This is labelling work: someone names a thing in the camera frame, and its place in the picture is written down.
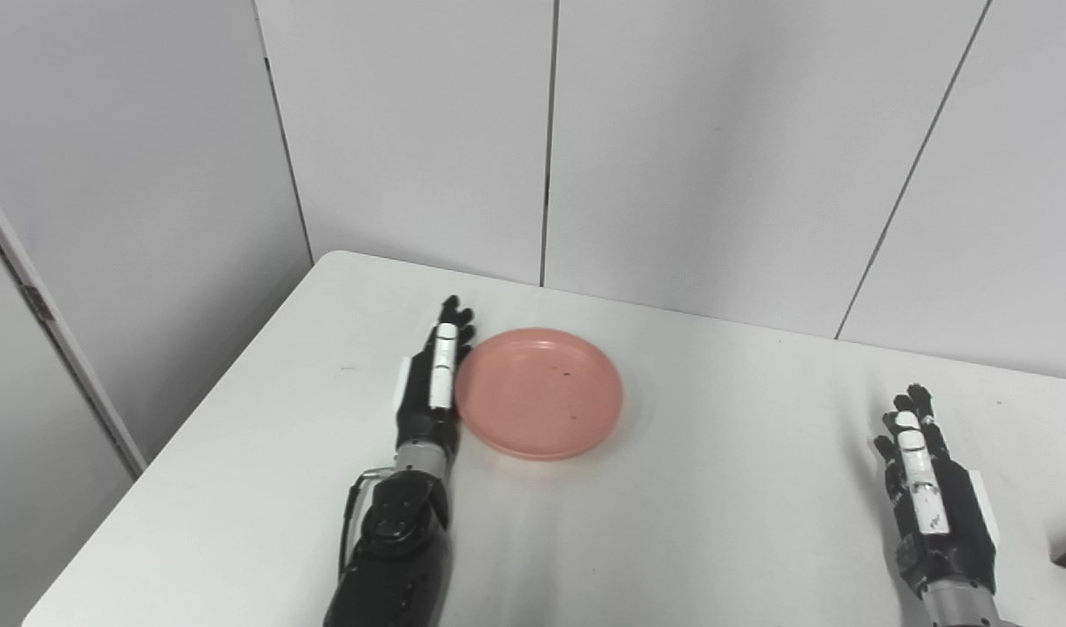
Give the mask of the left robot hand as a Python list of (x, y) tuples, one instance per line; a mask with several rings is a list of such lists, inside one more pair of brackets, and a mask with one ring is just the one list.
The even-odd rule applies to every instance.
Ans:
[(477, 329), (472, 308), (456, 294), (446, 298), (425, 344), (410, 358), (404, 393), (395, 412), (395, 446), (427, 443), (453, 460), (461, 448), (455, 377), (472, 353)]

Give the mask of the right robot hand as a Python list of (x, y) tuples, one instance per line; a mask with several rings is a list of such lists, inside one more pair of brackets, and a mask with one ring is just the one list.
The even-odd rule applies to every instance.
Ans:
[(996, 593), (996, 545), (974, 477), (948, 452), (928, 389), (912, 382), (882, 417), (873, 445), (899, 532), (898, 572), (920, 596), (956, 579)]

